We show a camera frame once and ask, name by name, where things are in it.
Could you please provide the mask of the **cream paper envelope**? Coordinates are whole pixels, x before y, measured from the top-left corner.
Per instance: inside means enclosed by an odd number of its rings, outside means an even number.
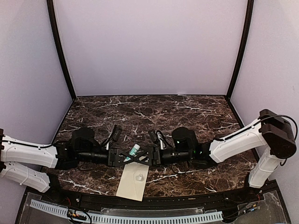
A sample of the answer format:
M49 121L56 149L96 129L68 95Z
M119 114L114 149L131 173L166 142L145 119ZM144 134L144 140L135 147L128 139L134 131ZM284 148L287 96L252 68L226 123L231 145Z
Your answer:
M149 166L147 165L136 162L125 165L116 196L141 202L145 191L148 172ZM138 182L135 179L135 176L139 174L143 174L143 182Z

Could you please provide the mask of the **white glue stick cap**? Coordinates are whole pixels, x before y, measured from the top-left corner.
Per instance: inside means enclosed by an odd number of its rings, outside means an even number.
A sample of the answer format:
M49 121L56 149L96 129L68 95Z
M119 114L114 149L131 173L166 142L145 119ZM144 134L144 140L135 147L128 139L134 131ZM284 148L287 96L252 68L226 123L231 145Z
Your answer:
M139 174L139 175L136 175L136 176L135 176L135 179L136 179L138 182L143 182L143 181L144 181L144 176L143 176L143 174Z

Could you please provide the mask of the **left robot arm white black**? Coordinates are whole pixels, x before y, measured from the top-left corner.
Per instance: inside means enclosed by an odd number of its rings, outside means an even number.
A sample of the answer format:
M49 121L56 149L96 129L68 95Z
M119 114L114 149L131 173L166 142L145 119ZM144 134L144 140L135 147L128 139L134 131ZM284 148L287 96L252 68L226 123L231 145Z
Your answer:
M80 162L121 167L132 162L152 165L152 152L138 152L129 155L117 148L110 148L110 141L116 142L122 130L117 126L106 141L95 140L93 129L83 127L75 130L69 140L57 141L51 145L40 145L18 141L4 133L0 134L0 176L45 193L55 203L63 203L66 193L60 189L55 175L41 173L26 167L35 164L58 170L77 168Z

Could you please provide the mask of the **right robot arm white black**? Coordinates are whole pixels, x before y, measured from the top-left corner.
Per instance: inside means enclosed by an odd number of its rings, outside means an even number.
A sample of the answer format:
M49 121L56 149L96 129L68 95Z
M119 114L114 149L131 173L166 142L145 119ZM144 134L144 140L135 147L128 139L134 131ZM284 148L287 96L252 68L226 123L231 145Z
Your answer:
M150 166L192 162L200 169L208 169L250 149L265 147L264 154L249 173L248 184L238 193L238 198L247 203L256 196L256 188L261 188L273 171L296 153L298 132L293 118L264 109L242 129L204 143L199 143L195 132L186 127L173 130L173 145L160 131L150 131L154 146L142 151L139 145L134 145L124 161L144 162Z

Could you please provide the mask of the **green white glue stick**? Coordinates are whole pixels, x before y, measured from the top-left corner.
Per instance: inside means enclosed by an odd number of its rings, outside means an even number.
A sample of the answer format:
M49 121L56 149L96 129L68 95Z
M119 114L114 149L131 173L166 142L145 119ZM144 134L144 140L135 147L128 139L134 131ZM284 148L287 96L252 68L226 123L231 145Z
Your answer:
M135 144L135 145L131 148L131 150L130 150L130 152L129 152L129 155L132 156L132 157L135 157L135 156L137 155L139 149L140 149L140 146L139 146L138 144ZM131 158L131 157L126 157L126 158L124 159L124 162L127 162L127 161L132 161L132 158Z

